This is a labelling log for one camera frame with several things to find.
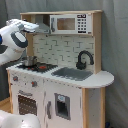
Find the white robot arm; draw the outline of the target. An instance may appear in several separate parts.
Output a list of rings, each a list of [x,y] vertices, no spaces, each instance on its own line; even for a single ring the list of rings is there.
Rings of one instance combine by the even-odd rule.
[[[23,31],[33,33],[39,28],[38,24],[19,19],[11,19],[0,29],[0,45],[7,49],[0,54],[0,66],[18,60],[28,46]],[[34,114],[16,115],[0,110],[0,128],[41,128],[39,119]]]

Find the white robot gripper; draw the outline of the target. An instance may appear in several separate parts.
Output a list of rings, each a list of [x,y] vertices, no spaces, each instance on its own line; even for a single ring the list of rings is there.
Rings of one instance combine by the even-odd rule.
[[[30,23],[19,19],[11,19],[6,22],[7,25],[16,25],[20,30],[26,32],[35,32],[38,28],[38,24]]]

